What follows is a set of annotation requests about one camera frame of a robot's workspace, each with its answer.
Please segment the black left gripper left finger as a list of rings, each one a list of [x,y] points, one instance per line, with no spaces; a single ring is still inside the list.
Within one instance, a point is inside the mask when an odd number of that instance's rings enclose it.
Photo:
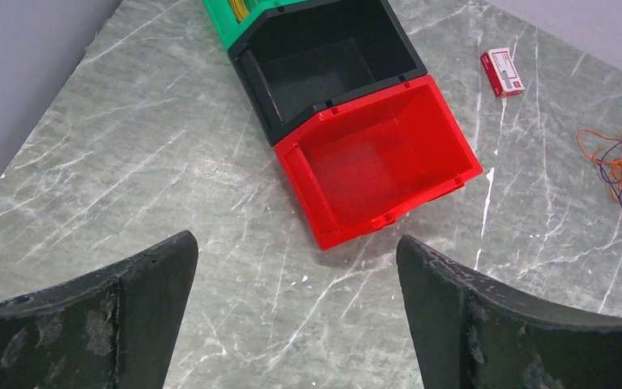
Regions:
[[[197,264],[183,231],[0,302],[0,388],[161,388]]]

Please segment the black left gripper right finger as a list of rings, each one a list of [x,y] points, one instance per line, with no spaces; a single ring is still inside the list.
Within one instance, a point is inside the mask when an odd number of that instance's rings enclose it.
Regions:
[[[427,388],[622,388],[622,318],[515,289],[405,235],[398,277]]]

